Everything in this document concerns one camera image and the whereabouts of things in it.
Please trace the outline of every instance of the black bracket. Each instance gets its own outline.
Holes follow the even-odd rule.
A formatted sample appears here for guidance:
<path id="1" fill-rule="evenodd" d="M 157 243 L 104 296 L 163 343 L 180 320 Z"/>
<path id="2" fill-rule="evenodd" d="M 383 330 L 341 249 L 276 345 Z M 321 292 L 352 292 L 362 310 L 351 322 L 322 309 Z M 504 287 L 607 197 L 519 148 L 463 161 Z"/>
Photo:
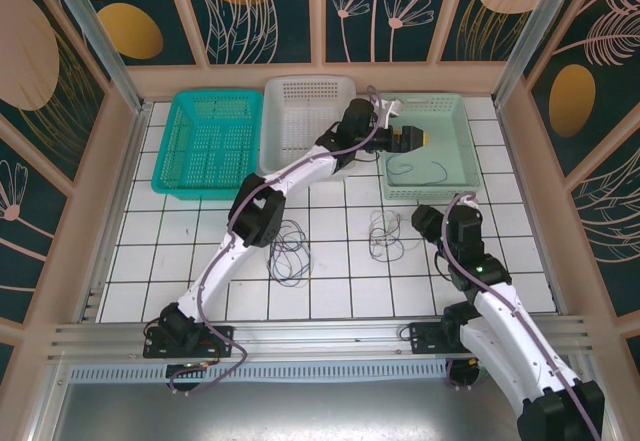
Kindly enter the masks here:
<path id="1" fill-rule="evenodd" d="M 409 339 L 413 354 L 466 354 L 462 345 L 449 344 L 441 321 L 426 321 L 409 325 Z"/>
<path id="2" fill-rule="evenodd" d="M 233 326 L 215 326 L 216 330 L 229 339 L 233 339 Z M 224 341 L 210 333 L 206 327 L 201 331 L 198 344 L 190 350 L 184 346 L 173 344 L 164 334 L 162 328 L 153 327 L 147 329 L 147 338 L 142 351 L 145 359 L 167 359 L 167 358 L 229 358 L 231 356 L 231 346 L 225 345 Z"/>

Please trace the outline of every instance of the teal basket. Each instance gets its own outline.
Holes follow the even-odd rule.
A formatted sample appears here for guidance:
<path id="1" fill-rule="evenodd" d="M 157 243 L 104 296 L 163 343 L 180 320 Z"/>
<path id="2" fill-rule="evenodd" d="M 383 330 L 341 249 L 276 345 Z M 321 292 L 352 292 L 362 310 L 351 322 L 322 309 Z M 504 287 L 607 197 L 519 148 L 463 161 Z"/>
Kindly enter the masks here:
<path id="1" fill-rule="evenodd" d="M 151 185 L 178 199 L 234 199 L 256 169 L 262 93 L 198 89 L 173 98 Z"/>
<path id="2" fill-rule="evenodd" d="M 391 126 L 415 126 L 429 137 L 425 146 L 409 153 L 382 153 L 385 198 L 446 203 L 456 193 L 483 189 L 462 96 L 384 93 L 382 97 L 404 102 L 400 116 L 389 121 Z"/>

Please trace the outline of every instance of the floral wallpaper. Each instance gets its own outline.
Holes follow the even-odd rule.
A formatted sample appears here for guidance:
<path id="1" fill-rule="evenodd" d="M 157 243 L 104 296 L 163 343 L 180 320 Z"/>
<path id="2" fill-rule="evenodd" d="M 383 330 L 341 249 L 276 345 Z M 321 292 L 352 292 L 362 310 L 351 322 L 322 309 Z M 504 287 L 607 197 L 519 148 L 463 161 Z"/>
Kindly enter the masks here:
<path id="1" fill-rule="evenodd" d="M 73 180 L 104 92 L 43 0 L 0 6 L 0 115 Z"/>
<path id="2" fill-rule="evenodd" d="M 640 0 L 586 0 L 531 94 L 565 174 L 640 102 Z"/>
<path id="3" fill-rule="evenodd" d="M 326 61 L 426 61 L 441 5 L 442 0 L 326 0 Z"/>
<path id="4" fill-rule="evenodd" d="M 0 318 L 24 322 L 66 202 L 0 140 Z"/>

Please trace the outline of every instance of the dark teal wallpaper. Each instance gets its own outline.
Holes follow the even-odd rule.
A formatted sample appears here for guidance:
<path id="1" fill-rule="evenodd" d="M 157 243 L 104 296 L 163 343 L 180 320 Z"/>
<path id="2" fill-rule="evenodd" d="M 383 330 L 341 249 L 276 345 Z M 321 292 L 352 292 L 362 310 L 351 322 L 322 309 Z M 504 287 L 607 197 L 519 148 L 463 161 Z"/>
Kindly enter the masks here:
<path id="1" fill-rule="evenodd" d="M 326 60 L 426 61 L 441 7 L 442 0 L 326 0 Z"/>
<path id="2" fill-rule="evenodd" d="M 104 92 L 42 0 L 0 5 L 0 115 L 74 179 Z"/>
<path id="3" fill-rule="evenodd" d="M 13 346 L 10 344 L 0 343 L 0 386 L 2 386 L 2 379 L 9 367 L 9 361 L 13 354 Z"/>
<path id="4" fill-rule="evenodd" d="M 506 61 L 537 0 L 460 0 L 442 61 Z"/>
<path id="5" fill-rule="evenodd" d="M 66 202 L 0 140 L 0 318 L 24 321 Z"/>
<path id="6" fill-rule="evenodd" d="M 309 0 L 191 0 L 211 64 L 311 62 Z"/>
<path id="7" fill-rule="evenodd" d="M 89 0 L 128 66 L 195 64 L 173 0 Z"/>
<path id="8" fill-rule="evenodd" d="M 640 309 L 640 129 L 573 190 L 618 316 Z"/>
<path id="9" fill-rule="evenodd" d="M 562 20 L 564 13 L 567 11 L 567 8 L 569 8 L 572 1 L 573 0 L 564 0 L 564 2 L 562 3 L 562 6 L 560 6 L 560 9 L 556 13 L 556 17 L 551 23 L 551 26 L 549 26 L 549 28 L 547 29 L 547 32 L 545 33 L 544 37 L 540 41 L 538 48 L 533 53 L 533 56 L 531 56 L 531 59 L 527 63 L 527 66 L 524 68 L 524 76 L 526 78 L 529 77 L 529 73 L 531 73 L 531 70 L 535 67 L 536 63 L 538 62 L 538 59 L 540 58 L 542 51 L 544 51 L 544 49 L 547 47 L 547 42 L 549 38 L 551 37 L 552 33 L 555 32 L 556 28 L 558 27 L 558 24 L 560 24 L 560 21 Z"/>
<path id="10" fill-rule="evenodd" d="M 640 0 L 587 0 L 532 89 L 569 174 L 640 102 Z"/>

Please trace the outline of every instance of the white plastic basket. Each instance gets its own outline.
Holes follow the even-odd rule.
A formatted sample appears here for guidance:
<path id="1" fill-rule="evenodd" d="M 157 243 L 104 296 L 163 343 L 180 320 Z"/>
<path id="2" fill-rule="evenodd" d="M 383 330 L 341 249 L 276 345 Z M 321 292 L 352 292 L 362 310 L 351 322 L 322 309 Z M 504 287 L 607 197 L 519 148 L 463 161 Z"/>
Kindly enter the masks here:
<path id="1" fill-rule="evenodd" d="M 300 159 L 356 97 L 346 76 L 283 76 L 264 90 L 259 166 L 273 173 Z"/>

